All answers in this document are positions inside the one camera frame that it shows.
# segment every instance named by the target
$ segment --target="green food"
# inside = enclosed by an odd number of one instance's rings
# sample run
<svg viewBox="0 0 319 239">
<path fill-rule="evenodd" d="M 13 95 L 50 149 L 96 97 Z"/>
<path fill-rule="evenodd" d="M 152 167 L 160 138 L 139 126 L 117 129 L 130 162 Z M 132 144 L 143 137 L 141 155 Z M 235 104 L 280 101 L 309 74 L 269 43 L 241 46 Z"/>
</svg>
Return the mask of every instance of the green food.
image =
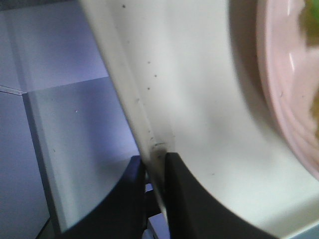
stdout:
<svg viewBox="0 0 319 239">
<path fill-rule="evenodd" d="M 310 7 L 311 14 L 319 23 L 319 0 L 308 0 L 306 3 L 311 6 Z"/>
</svg>

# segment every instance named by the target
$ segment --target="gray surface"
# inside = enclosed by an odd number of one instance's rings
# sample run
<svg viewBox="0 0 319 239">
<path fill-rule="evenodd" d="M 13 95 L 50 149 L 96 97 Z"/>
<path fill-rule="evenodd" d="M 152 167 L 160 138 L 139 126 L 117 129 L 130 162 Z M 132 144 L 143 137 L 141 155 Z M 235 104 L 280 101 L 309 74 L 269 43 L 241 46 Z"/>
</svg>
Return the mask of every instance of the gray surface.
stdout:
<svg viewBox="0 0 319 239">
<path fill-rule="evenodd" d="M 319 238 L 319 225 L 299 234 L 291 239 L 318 239 Z"/>
<path fill-rule="evenodd" d="M 0 85 L 25 92 L 108 76 L 77 1 L 0 12 Z"/>
<path fill-rule="evenodd" d="M 150 229 L 155 239 L 170 239 L 168 225 L 163 213 L 149 218 L 148 229 Z"/>
<path fill-rule="evenodd" d="M 34 239 L 48 218 L 22 97 L 0 93 L 0 238 Z"/>
<path fill-rule="evenodd" d="M 20 89 L 5 16 L 0 12 L 0 85 Z"/>
<path fill-rule="evenodd" d="M 109 78 L 28 95 L 64 231 L 105 198 L 138 150 Z"/>
<path fill-rule="evenodd" d="M 22 8 L 22 7 L 29 7 L 29 6 L 36 6 L 36 5 L 43 5 L 48 3 L 55 3 L 61 1 L 68 1 L 68 0 L 1 0 L 0 1 L 0 11 Z"/>
</svg>

